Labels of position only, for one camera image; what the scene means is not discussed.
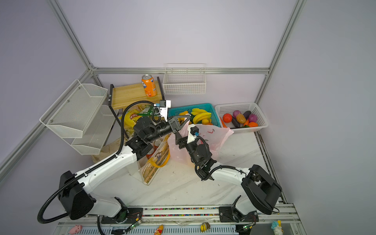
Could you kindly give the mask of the pink plastic grocery bag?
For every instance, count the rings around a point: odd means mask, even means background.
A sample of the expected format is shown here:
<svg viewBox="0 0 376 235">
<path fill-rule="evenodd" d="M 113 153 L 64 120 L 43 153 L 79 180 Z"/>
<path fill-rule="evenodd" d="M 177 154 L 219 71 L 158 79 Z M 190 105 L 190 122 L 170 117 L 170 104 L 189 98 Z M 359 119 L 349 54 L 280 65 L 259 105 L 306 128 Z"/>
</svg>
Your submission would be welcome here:
<svg viewBox="0 0 376 235">
<path fill-rule="evenodd" d="M 204 138 L 209 145 L 212 158 L 218 159 L 219 151 L 223 147 L 227 139 L 234 133 L 230 128 L 221 128 L 214 125 L 196 125 L 199 129 L 199 135 Z M 175 143 L 175 134 L 171 134 L 167 140 L 169 146 L 170 159 L 185 165 L 192 165 L 191 157 L 188 151 Z"/>
</svg>

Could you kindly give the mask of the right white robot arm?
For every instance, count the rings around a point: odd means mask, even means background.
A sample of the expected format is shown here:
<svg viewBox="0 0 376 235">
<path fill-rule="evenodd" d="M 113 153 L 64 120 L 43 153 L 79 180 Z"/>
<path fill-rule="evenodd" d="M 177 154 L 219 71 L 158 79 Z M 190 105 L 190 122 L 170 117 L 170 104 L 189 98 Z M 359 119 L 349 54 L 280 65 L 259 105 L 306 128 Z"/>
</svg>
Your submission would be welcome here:
<svg viewBox="0 0 376 235">
<path fill-rule="evenodd" d="M 261 166 L 255 164 L 251 168 L 239 168 L 223 165 L 212 158 L 209 145 L 199 135 L 195 125 L 189 125 L 188 135 L 182 137 L 175 133 L 175 144 L 185 148 L 194 163 L 194 171 L 201 181 L 218 180 L 240 186 L 247 195 L 238 196 L 231 206 L 220 207 L 222 217 L 233 222 L 244 222 L 253 219 L 258 221 L 257 212 L 266 215 L 278 213 L 275 208 L 282 193 L 282 187 Z"/>
</svg>

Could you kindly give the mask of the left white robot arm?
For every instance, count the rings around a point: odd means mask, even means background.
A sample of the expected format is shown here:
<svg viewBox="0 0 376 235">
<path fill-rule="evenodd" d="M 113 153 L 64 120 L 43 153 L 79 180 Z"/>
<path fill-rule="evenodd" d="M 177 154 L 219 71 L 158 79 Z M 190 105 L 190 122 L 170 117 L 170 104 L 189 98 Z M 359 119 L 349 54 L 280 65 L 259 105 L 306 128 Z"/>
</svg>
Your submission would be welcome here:
<svg viewBox="0 0 376 235">
<path fill-rule="evenodd" d="M 152 149 L 152 143 L 170 133 L 176 134 L 185 124 L 189 123 L 190 115 L 167 117 L 167 106 L 157 105 L 163 120 L 155 124 L 148 117 L 141 117 L 134 125 L 134 134 L 127 142 L 124 140 L 125 131 L 121 132 L 120 146 L 116 153 L 94 164 L 93 166 L 72 174 L 70 171 L 62 175 L 59 189 L 48 198 L 38 212 L 37 220 L 47 224 L 64 217 L 72 220 L 86 215 L 106 216 L 118 223 L 125 221 L 128 208 L 118 197 L 103 198 L 93 194 L 93 191 L 105 180 L 124 167 L 140 160 Z M 65 208 L 65 213 L 53 218 L 44 218 L 44 212 L 58 198 Z"/>
</svg>

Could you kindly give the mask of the white canvas tote bag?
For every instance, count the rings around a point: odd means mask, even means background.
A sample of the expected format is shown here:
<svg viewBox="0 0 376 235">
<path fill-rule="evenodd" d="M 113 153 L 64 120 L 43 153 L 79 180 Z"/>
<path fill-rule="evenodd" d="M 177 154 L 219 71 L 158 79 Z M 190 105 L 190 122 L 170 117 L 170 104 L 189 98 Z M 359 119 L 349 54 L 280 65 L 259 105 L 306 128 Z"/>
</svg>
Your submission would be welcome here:
<svg viewBox="0 0 376 235">
<path fill-rule="evenodd" d="M 150 159 L 143 157 L 127 167 L 128 172 L 132 177 L 145 185 L 151 184 L 158 171 L 166 166 L 170 159 L 169 146 L 167 143 L 170 135 L 171 134 L 168 134 L 165 137 L 159 138 L 163 142 L 158 148 L 153 145 L 156 151 Z"/>
</svg>

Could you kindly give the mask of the red cola can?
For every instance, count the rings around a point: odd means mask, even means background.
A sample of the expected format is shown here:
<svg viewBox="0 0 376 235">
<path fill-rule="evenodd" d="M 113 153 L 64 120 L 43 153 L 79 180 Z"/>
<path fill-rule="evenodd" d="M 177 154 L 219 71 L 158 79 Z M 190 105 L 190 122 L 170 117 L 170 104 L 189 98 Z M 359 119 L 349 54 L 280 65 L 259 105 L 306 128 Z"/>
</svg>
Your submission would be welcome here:
<svg viewBox="0 0 376 235">
<path fill-rule="evenodd" d="M 156 148 L 158 148 L 158 147 L 161 145 L 162 142 L 163 142 L 163 141 L 161 141 L 160 139 L 157 139 L 157 140 L 155 140 L 155 141 L 153 142 L 153 145 L 154 145 Z"/>
<path fill-rule="evenodd" d="M 155 148 L 152 148 L 152 149 L 147 153 L 147 155 L 146 155 L 147 159 L 150 159 L 150 158 L 153 156 L 153 154 L 154 154 L 155 151 L 156 151 L 156 149 L 155 149 Z"/>
</svg>

